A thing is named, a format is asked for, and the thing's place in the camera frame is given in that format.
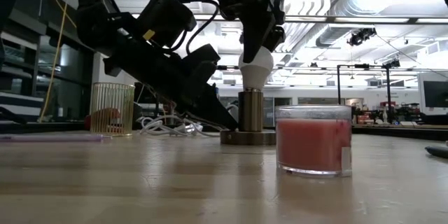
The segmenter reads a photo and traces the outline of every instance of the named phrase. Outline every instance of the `black cable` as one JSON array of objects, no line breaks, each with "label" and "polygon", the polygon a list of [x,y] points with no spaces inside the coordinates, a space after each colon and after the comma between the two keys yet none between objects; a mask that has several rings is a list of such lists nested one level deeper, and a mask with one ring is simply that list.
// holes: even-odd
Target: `black cable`
[{"label": "black cable", "polygon": [[186,36],[187,36],[187,30],[183,30],[181,40],[179,41],[179,43],[177,43],[177,45],[175,45],[172,48],[162,48],[162,50],[169,53],[174,52],[175,50],[179,49],[182,46]]},{"label": "black cable", "polygon": [[414,61],[414,62],[420,64],[421,66],[423,66],[423,67],[426,68],[427,70],[432,71],[434,74],[438,74],[438,75],[443,76],[444,78],[448,79],[448,77],[446,77],[444,74],[441,74],[441,73],[439,73],[439,72],[437,72],[437,71],[434,71],[434,70],[432,70],[432,69],[430,69],[430,68],[424,66],[422,63],[416,61],[415,59],[413,59],[412,57],[410,57],[410,56],[407,55],[406,53],[402,52],[400,49],[398,49],[398,48],[396,48],[395,46],[393,46],[392,44],[390,44],[388,41],[386,41],[386,40],[385,40],[384,38],[382,38],[380,35],[377,34],[377,36],[378,36],[378,38],[380,38],[382,41],[384,41],[385,43],[387,43],[388,45],[390,45],[393,49],[397,50],[399,53],[403,54],[404,56],[406,56],[406,57],[409,58],[410,60],[412,60],[412,61]]},{"label": "black cable", "polygon": [[205,27],[207,27],[207,25],[210,25],[210,23],[215,19],[215,17],[217,16],[217,14],[219,13],[219,5],[218,3],[216,3],[213,0],[179,0],[182,4],[186,4],[186,3],[191,3],[191,2],[202,2],[202,3],[206,3],[206,4],[213,4],[216,7],[215,12],[213,13],[213,15],[211,15],[210,19],[208,19],[192,36],[191,38],[188,40],[187,42],[187,46],[186,46],[186,51],[187,54],[190,54],[190,44],[191,42],[193,42],[193,39],[195,39],[195,37],[202,32]]}]

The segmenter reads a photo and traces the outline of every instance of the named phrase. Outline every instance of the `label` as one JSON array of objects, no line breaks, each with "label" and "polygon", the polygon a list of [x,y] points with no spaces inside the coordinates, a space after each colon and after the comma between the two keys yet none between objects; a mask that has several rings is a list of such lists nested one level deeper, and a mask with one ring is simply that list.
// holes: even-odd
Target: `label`
[{"label": "label", "polygon": [[351,147],[342,147],[342,176],[351,176]]}]

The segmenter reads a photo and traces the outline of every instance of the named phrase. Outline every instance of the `white ceiling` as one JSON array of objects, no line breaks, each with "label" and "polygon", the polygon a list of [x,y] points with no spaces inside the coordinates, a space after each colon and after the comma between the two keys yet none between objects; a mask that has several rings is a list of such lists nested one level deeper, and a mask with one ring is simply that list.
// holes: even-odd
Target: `white ceiling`
[{"label": "white ceiling", "polygon": [[[149,0],[115,0],[121,11],[138,14],[143,10]],[[288,15],[325,15],[330,9],[331,0],[286,0],[286,8]],[[448,8],[443,0],[363,0],[364,5],[381,5],[388,3],[388,6],[382,10],[379,15],[384,16],[448,16]],[[69,0],[73,7],[77,7],[77,0]],[[214,7],[209,4],[192,3],[188,5],[193,13],[212,13]],[[313,38],[296,52],[295,46],[301,42],[308,31],[313,27],[312,24],[285,24],[287,39],[286,42],[277,48],[277,52],[273,53],[276,64],[281,64],[281,60],[287,54],[293,54],[295,59],[292,62],[302,67],[308,66],[311,62],[316,62],[320,67],[335,67],[338,64],[350,63],[371,63],[382,61],[387,55],[395,57],[397,50],[385,43],[379,37],[374,37],[366,41],[363,45],[350,48],[347,45],[347,39],[350,34],[346,34],[332,48],[335,49],[318,49],[315,47]],[[440,37],[448,37],[448,27],[445,26],[416,26],[416,25],[377,25],[375,27],[380,37],[391,43],[392,46],[402,50],[407,55],[417,60],[417,50],[424,47],[415,44],[430,44],[431,41]],[[219,64],[237,65],[238,56],[242,52],[242,45],[239,44],[239,35],[242,32],[241,24],[237,22],[213,22],[201,33],[192,43],[191,48],[195,49],[205,43],[210,43],[218,51],[221,56]],[[181,56],[185,55],[182,48],[178,51]],[[418,67],[425,68],[413,60],[401,56],[400,61],[402,67]],[[435,67],[448,68],[443,64],[434,64]],[[327,72],[322,75],[297,75],[303,71],[275,71],[271,81],[280,84],[296,85],[296,83],[313,83],[318,80],[329,78],[333,72]],[[223,74],[224,79],[235,79],[237,83],[241,83],[241,76],[238,71],[227,71]],[[367,79],[371,76],[359,76],[356,78]]]}]

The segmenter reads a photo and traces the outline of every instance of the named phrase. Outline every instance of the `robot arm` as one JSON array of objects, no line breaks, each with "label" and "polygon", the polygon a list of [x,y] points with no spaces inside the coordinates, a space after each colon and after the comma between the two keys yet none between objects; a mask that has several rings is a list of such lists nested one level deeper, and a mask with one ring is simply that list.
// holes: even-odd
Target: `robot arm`
[{"label": "robot arm", "polygon": [[[219,102],[216,87],[207,84],[220,59],[215,50],[204,45],[184,58],[174,52],[196,26],[183,5],[191,1],[218,6],[212,0],[150,0],[136,19],[121,13],[114,0],[79,0],[78,36],[109,56],[104,60],[107,74],[116,76],[123,69],[173,101],[180,114],[234,130],[237,122]],[[239,18],[244,25],[245,61],[251,62],[261,46],[272,51],[282,42],[284,31],[276,25],[284,22],[283,0],[218,1],[225,19]]]}]

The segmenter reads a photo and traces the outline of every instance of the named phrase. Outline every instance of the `white wire bundle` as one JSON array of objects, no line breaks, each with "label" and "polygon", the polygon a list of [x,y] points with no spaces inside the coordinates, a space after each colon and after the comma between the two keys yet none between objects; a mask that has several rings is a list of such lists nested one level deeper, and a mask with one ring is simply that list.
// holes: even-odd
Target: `white wire bundle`
[{"label": "white wire bundle", "polygon": [[[227,107],[227,109],[228,108],[238,109],[238,107],[235,106],[235,105],[229,105]],[[187,126],[187,124],[192,125],[195,130],[193,130],[191,132],[181,132],[181,131],[177,130],[178,127],[176,129],[172,129],[170,127],[167,127],[167,126],[163,125],[162,120],[165,119],[165,118],[173,118],[175,120],[178,120],[179,122],[182,122],[184,126]],[[205,132],[202,132],[202,130],[198,128],[198,126],[200,126],[200,125],[198,125],[197,123],[195,123],[195,122],[193,122],[193,121],[191,121],[189,119],[182,119],[182,118],[180,118],[178,116],[175,116],[175,115],[164,115],[164,116],[160,116],[160,117],[158,117],[156,119],[152,119],[152,118],[149,118],[149,117],[142,118],[141,119],[141,126],[143,128],[140,130],[140,134],[147,133],[147,134],[150,134],[150,135],[153,135],[153,136],[161,136],[161,135],[164,135],[164,134],[174,134],[174,135],[178,135],[178,136],[182,136],[182,137],[187,137],[187,136],[190,136],[190,135],[194,136],[197,133],[199,133],[199,134],[201,134],[203,136],[206,136],[206,137],[219,137],[219,134],[207,134]],[[219,127],[216,127],[216,126],[213,126],[213,125],[210,125],[210,126],[216,128],[217,130],[222,130]]]}]

